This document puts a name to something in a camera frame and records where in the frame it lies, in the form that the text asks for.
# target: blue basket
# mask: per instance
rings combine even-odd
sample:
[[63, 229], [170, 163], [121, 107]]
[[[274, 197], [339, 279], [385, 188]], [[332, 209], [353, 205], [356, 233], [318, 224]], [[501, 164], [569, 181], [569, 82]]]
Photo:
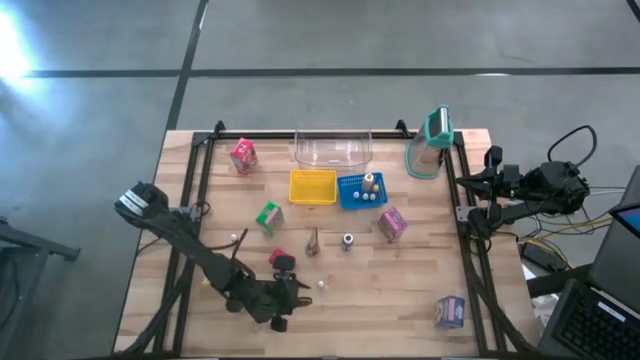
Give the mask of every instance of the blue basket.
[[[340, 205], [345, 210], [358, 210], [372, 207], [378, 207], [386, 204], [387, 189], [384, 187], [384, 179], [382, 173], [373, 173], [373, 183], [380, 186], [380, 190], [376, 194], [376, 199], [373, 201], [362, 200], [362, 179], [364, 174], [349, 175], [338, 177], [338, 192], [340, 193]], [[354, 192], [360, 193], [359, 199], [353, 198]]]

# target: yellow plastic tray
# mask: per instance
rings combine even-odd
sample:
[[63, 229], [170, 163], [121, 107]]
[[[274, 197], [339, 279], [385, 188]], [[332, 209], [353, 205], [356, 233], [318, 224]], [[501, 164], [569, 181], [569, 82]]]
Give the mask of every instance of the yellow plastic tray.
[[337, 198], [334, 170], [292, 170], [289, 201], [300, 205], [331, 205]]

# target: wooden table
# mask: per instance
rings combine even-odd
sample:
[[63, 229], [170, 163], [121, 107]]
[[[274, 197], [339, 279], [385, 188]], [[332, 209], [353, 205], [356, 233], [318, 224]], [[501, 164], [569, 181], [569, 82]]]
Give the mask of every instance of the wooden table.
[[[484, 152], [491, 145], [489, 133], [485, 129], [463, 133], [471, 172], [478, 172], [483, 168]], [[192, 134], [170, 131], [164, 142], [156, 185], [168, 194], [171, 206], [177, 206], [180, 200]], [[270, 279], [272, 270], [267, 259], [273, 249], [279, 247], [294, 255], [298, 279], [312, 287], [301, 290], [300, 295], [311, 296], [313, 305], [296, 309], [289, 317], [288, 332], [276, 333], [268, 323], [254, 323], [244, 311], [228, 313], [223, 299], [202, 285], [204, 276], [198, 268], [183, 356], [477, 354], [468, 301], [464, 328], [434, 327], [437, 299], [446, 295], [468, 298], [444, 168], [434, 180], [412, 178], [404, 165], [406, 141], [375, 140], [367, 171], [384, 174], [389, 203], [383, 208], [348, 212], [338, 203], [289, 203], [289, 171], [298, 167], [291, 141], [256, 141], [260, 166], [249, 176], [239, 175], [231, 164], [229, 151], [233, 143], [215, 142], [207, 195], [211, 212], [203, 218], [200, 239], [208, 246], [223, 245], [230, 241], [231, 234], [248, 227], [238, 258], [254, 269], [259, 279]], [[460, 174], [457, 154], [453, 155], [456, 173]], [[199, 179], [199, 175], [196, 173], [195, 178]], [[195, 199], [197, 185], [193, 189]], [[285, 222], [274, 238], [266, 238], [255, 223], [268, 200], [279, 203], [284, 210]], [[409, 224], [394, 244], [387, 243], [376, 225], [381, 212], [391, 206]], [[316, 226], [321, 252], [308, 258], [304, 247]], [[346, 232], [355, 237], [354, 248], [347, 253], [339, 246]], [[140, 246], [153, 238], [143, 233]], [[169, 252], [170, 246], [161, 241], [137, 258], [116, 350], [131, 344], [157, 310]], [[494, 238], [489, 257], [500, 305], [525, 337], [537, 344], [539, 333], [513, 238]], [[319, 289], [318, 280], [325, 281], [326, 288]], [[488, 311], [482, 306], [489, 347], [494, 348]], [[173, 339], [172, 331], [170, 326], [167, 348]]]

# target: pink box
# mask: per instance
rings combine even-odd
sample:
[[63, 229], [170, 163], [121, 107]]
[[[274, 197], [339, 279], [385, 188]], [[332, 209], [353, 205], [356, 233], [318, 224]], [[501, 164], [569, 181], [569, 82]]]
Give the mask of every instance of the pink box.
[[238, 172], [247, 175], [251, 168], [258, 163], [258, 156], [253, 147], [253, 142], [245, 138], [240, 138], [238, 143], [231, 150], [231, 160]]
[[384, 235], [389, 239], [389, 242], [397, 240], [400, 235], [407, 228], [407, 222], [404, 221], [402, 215], [398, 212], [398, 209], [392, 207], [391, 209], [382, 213], [378, 226]]

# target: keyboard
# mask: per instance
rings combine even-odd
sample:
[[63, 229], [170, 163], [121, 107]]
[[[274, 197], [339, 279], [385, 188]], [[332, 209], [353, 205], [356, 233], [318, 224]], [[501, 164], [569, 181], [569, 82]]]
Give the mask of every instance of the keyboard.
[[585, 285], [568, 295], [556, 340], [586, 359], [640, 359], [640, 321]]

